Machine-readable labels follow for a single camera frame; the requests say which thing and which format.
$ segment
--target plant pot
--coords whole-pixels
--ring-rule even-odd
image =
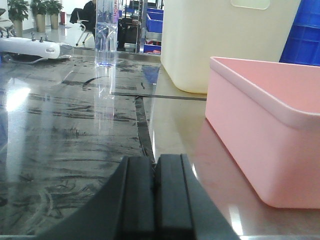
[[[58,15],[50,15],[51,29],[58,29]]]
[[[14,30],[16,32],[16,36],[22,38],[22,31],[23,31],[22,21],[14,20],[13,25],[14,25]]]
[[[45,15],[37,14],[35,16],[36,31],[38,33],[44,33],[46,31],[46,18]]]

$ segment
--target person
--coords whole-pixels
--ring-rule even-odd
[[[87,2],[83,7],[83,24],[86,29],[92,31],[93,37],[96,36],[96,2],[97,0],[91,0]]]

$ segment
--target stainless steel surface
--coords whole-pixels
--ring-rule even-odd
[[[156,159],[188,154],[242,240],[320,240],[320,210],[264,204],[206,121],[206,95],[177,89],[158,56],[121,53],[105,71],[95,68],[93,51],[75,54],[0,66],[0,239],[29,239],[57,224],[100,189],[123,155],[142,155],[150,141]],[[149,139],[139,132],[141,110]]]
[[[235,232],[249,236],[242,239],[320,239],[320,209],[279,209],[259,199],[206,120],[205,101],[156,98],[151,105],[155,159],[187,153],[198,180]]]
[[[161,40],[162,40],[162,33],[150,32],[150,31],[146,30],[145,38],[148,39],[148,40],[161,42]]]

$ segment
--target black plastic part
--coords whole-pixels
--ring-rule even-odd
[[[239,240],[227,220],[195,178],[187,155],[181,155],[196,240]]]
[[[124,157],[102,189],[35,240],[239,240],[186,155]]]
[[[161,239],[193,240],[180,155],[164,154],[155,168],[155,212]]]
[[[130,157],[126,178],[121,239],[153,239],[155,215],[152,162],[147,157]]]
[[[116,240],[121,228],[128,158],[82,208],[36,240]]]

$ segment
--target potted plant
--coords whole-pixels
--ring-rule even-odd
[[[52,29],[58,29],[58,14],[62,8],[62,4],[58,0],[46,1],[46,12],[50,15]]]
[[[32,0],[30,7],[33,16],[35,17],[36,31],[39,33],[44,33],[46,30],[46,2],[44,0]]]
[[[28,19],[28,1],[24,0],[8,0],[8,14],[9,19],[13,22],[17,37],[22,37],[23,25],[22,21]]]

